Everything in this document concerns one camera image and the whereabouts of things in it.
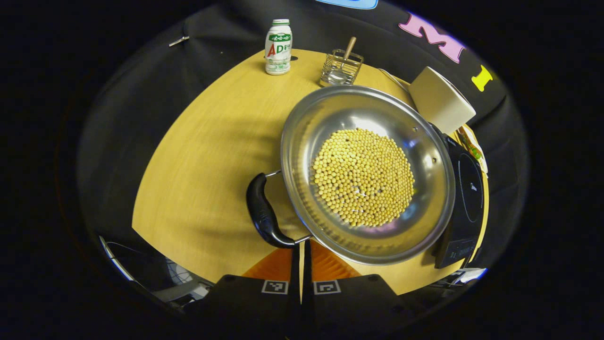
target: stainless steel pan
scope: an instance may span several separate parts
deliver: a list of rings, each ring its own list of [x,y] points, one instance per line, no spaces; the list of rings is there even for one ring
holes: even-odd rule
[[[401,217],[379,227],[351,228],[315,195],[311,164],[332,132],[363,128],[388,136],[403,149],[415,178],[415,194]],[[372,265],[405,261],[431,246],[453,210],[455,178],[442,134],[414,109],[381,91],[357,86],[326,87],[302,99],[281,136],[281,170],[289,198],[311,232],[299,240],[281,233],[259,174],[247,190],[247,204],[260,235],[277,247],[294,247],[312,236],[349,260]]]

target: bottle cap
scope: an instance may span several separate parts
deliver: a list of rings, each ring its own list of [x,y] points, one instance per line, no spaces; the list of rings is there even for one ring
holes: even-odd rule
[[[274,19],[272,21],[273,25],[289,25],[289,19]]]

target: orange pad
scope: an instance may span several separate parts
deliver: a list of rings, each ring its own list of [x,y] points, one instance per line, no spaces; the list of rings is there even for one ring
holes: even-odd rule
[[[292,272],[292,249],[276,249],[242,276],[247,278],[289,281]]]
[[[361,276],[354,268],[319,242],[309,240],[312,253],[312,281],[329,281]]]

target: pink letter m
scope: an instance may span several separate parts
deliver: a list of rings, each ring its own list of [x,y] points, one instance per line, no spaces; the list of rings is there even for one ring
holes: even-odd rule
[[[413,16],[411,13],[409,13],[409,15],[409,21],[406,24],[399,24],[401,30],[421,38],[422,33],[420,32],[420,28],[423,28],[423,31],[426,33],[426,40],[428,40],[430,44],[444,42],[444,45],[439,45],[439,50],[445,56],[459,64],[459,55],[464,49],[464,46],[450,36],[439,34],[436,31],[436,28],[429,22],[420,19],[417,16]]]

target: bottle label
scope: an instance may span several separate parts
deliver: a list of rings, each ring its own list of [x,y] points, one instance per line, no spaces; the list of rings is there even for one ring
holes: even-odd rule
[[[266,61],[266,67],[269,70],[287,70],[289,69],[289,60],[272,60],[268,59]]]
[[[271,44],[271,47],[268,50],[268,53],[266,54],[266,57],[270,57],[270,56],[276,56],[278,54],[286,54],[284,52],[289,52],[289,47],[291,45],[289,44],[279,44],[277,46],[275,46],[275,44]]]
[[[268,39],[270,41],[290,41],[292,39],[292,35],[287,33],[270,34]]]

